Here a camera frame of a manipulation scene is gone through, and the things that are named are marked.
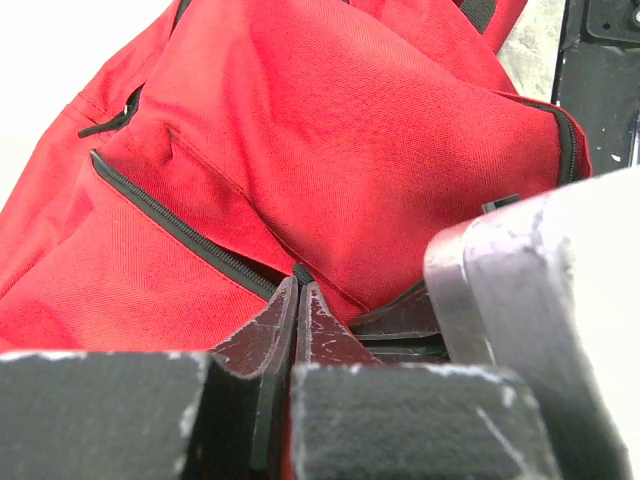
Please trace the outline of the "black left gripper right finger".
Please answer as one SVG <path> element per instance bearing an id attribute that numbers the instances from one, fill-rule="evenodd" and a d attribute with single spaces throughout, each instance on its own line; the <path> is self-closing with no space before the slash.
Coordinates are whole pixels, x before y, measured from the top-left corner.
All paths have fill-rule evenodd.
<path id="1" fill-rule="evenodd" d="M 487 365 L 383 364 L 301 290 L 291 370 L 298 479 L 554 479 L 531 389 Z"/>

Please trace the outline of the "red backpack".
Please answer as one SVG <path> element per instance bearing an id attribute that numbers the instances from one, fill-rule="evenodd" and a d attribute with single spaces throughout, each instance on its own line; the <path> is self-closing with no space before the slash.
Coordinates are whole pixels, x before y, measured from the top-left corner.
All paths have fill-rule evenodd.
<path id="1" fill-rule="evenodd" d="M 176 1 L 39 140 L 1 213 L 3 350 L 206 350 L 295 264 L 342 321 L 440 230 L 592 173 L 491 1 Z"/>

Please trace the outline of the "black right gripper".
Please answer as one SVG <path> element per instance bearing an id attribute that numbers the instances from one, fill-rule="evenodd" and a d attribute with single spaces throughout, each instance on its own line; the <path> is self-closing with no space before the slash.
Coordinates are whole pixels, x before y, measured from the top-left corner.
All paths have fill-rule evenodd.
<path id="1" fill-rule="evenodd" d="M 441 329 L 452 361 L 524 379 L 566 478 L 638 477 L 637 168 L 441 231 L 424 276 L 426 285 L 354 319 L 351 332 L 403 340 Z"/>

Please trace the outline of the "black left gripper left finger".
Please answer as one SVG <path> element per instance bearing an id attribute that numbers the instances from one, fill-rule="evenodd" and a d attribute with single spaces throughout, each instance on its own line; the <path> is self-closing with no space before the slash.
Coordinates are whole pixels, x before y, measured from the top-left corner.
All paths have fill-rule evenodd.
<path id="1" fill-rule="evenodd" d="M 275 479 L 299 286 L 217 348 L 1 358 L 5 479 Z"/>

